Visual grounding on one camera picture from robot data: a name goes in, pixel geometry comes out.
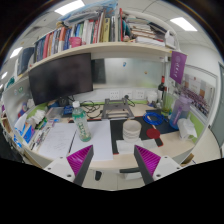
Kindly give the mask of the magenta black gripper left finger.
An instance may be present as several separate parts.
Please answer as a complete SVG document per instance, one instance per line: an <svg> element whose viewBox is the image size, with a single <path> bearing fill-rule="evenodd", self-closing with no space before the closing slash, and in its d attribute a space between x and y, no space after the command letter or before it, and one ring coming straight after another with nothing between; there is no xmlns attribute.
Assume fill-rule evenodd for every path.
<svg viewBox="0 0 224 224"><path fill-rule="evenodd" d="M83 184L93 155L93 146L90 145L67 157L67 161L75 174L74 183L76 185L81 186Z"/></svg>

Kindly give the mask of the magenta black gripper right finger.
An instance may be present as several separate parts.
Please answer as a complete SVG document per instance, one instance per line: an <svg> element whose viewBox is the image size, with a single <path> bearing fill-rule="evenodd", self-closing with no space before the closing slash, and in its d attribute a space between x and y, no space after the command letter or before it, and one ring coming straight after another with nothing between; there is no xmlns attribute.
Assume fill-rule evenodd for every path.
<svg viewBox="0 0 224 224"><path fill-rule="evenodd" d="M153 174L161 157L138 145L134 146L134 156L146 185L154 181Z"/></svg>

